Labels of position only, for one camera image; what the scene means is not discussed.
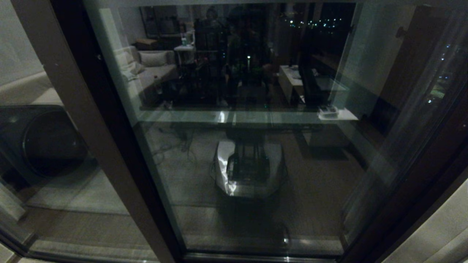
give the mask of white table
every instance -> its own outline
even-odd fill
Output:
[[[304,95],[304,86],[302,85],[301,79],[293,78],[293,69],[287,65],[279,66],[278,82],[285,94],[288,104],[291,104],[291,95],[293,94],[293,89],[299,95]]]
[[[195,51],[196,51],[195,46],[192,46],[192,45],[187,45],[187,46],[180,45],[180,46],[178,46],[178,47],[175,47],[175,48],[174,48],[174,51],[177,53],[177,56],[178,56],[178,58],[179,58],[179,65],[192,64],[192,63],[194,62],[194,60],[195,60]],[[181,52],[188,52],[188,53],[189,53],[189,57],[184,58],[184,59],[182,60],[181,55],[180,55]]]

